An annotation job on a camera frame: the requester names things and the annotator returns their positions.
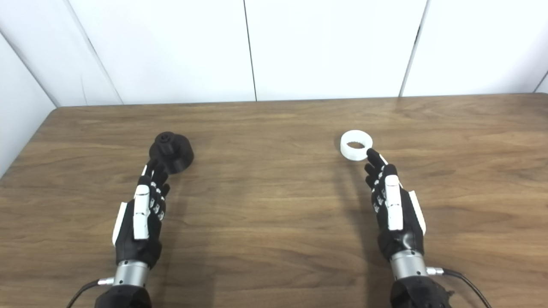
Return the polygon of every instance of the fingertip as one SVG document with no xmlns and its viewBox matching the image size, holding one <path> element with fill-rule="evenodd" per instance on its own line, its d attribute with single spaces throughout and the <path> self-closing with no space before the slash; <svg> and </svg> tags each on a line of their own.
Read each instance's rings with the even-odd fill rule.
<svg viewBox="0 0 548 308">
<path fill-rule="evenodd" d="M 367 172 L 367 174 L 369 174 L 370 176 L 375 176 L 375 167 L 373 167 L 372 164 L 370 163 L 367 163 L 365 168 L 364 168 Z"/>
<path fill-rule="evenodd" d="M 398 175 L 398 170 L 393 164 L 388 164 L 384 166 L 383 177 L 387 177 L 388 175 Z"/>
<path fill-rule="evenodd" d="M 369 188 L 373 189 L 375 187 L 375 179 L 373 179 L 372 176 L 367 176 L 366 177 L 366 183 L 367 183 L 367 186 L 369 186 Z"/>
</svg>

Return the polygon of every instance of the white wall panel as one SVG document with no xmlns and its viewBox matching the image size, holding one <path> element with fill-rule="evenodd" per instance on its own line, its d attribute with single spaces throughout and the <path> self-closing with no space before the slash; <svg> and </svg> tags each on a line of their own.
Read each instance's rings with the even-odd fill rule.
<svg viewBox="0 0 548 308">
<path fill-rule="evenodd" d="M 255 100 L 242 0 L 71 0 L 126 104 Z"/>
<path fill-rule="evenodd" d="M 0 177 L 55 108 L 0 36 Z"/>
<path fill-rule="evenodd" d="M 120 104 L 63 0 L 0 0 L 0 28 L 61 106 Z"/>
<path fill-rule="evenodd" d="M 539 88 L 536 90 L 538 93 L 548 93 L 548 78 L 544 78 Z"/>
<path fill-rule="evenodd" d="M 246 0 L 258 100 L 397 96 L 425 0 Z"/>
<path fill-rule="evenodd" d="M 548 70 L 548 1 L 432 0 L 404 96 L 532 92 Z"/>
</svg>

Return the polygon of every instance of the white plastic ring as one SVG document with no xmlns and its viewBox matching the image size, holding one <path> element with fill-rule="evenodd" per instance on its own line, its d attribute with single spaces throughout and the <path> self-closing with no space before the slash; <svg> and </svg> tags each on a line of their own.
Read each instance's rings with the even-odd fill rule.
<svg viewBox="0 0 548 308">
<path fill-rule="evenodd" d="M 361 149 L 354 149 L 348 144 L 357 142 L 363 145 Z M 362 161 L 367 158 L 367 150 L 373 146 L 373 139 L 366 132 L 361 130 L 349 130 L 341 137 L 341 153 L 351 161 Z"/>
</svg>

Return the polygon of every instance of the wooden table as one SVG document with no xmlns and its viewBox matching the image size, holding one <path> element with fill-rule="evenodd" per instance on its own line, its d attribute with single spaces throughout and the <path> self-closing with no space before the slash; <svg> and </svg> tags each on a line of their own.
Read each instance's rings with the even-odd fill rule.
<svg viewBox="0 0 548 308">
<path fill-rule="evenodd" d="M 548 305 L 548 95 L 516 94 L 57 109 L 0 180 L 0 307 L 64 307 L 114 274 L 119 203 L 166 130 L 196 158 L 170 178 L 154 307 L 388 307 L 364 162 L 339 152 L 350 129 L 417 191 L 428 265 L 494 308 Z"/>
</svg>

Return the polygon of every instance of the robot finger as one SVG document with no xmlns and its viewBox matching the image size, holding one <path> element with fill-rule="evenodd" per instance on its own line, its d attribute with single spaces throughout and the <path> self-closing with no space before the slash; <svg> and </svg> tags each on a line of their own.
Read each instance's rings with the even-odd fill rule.
<svg viewBox="0 0 548 308">
<path fill-rule="evenodd" d="M 369 188 L 373 189 L 375 188 L 375 179 L 373 176 L 371 175 L 368 175 L 366 177 L 366 183 L 367 183 L 367 186 L 369 186 Z"/>
<path fill-rule="evenodd" d="M 171 186 L 169 186 L 169 184 L 164 184 L 164 186 L 162 186 L 161 190 L 162 190 L 162 197 L 166 197 L 169 193 L 169 190 L 171 189 Z"/>
<path fill-rule="evenodd" d="M 149 178 L 152 177 L 152 171 L 156 168 L 158 165 L 158 160 L 155 158 L 151 158 L 148 163 L 146 163 L 145 170 L 143 170 L 142 175 L 146 175 Z"/>
<path fill-rule="evenodd" d="M 156 215 L 158 216 L 158 219 L 162 221 L 165 216 L 165 201 L 160 199 L 160 201 L 158 202 L 158 205 L 159 205 L 159 211 Z"/>
<path fill-rule="evenodd" d="M 376 168 L 381 169 L 384 165 L 387 165 L 387 161 L 373 148 L 367 150 L 367 160 Z"/>
<path fill-rule="evenodd" d="M 375 169 L 375 167 L 370 163 L 367 163 L 364 169 L 366 170 L 367 174 L 369 174 L 369 176 L 372 176 L 374 178 L 376 178 L 379 174 L 379 171 Z"/>
</svg>

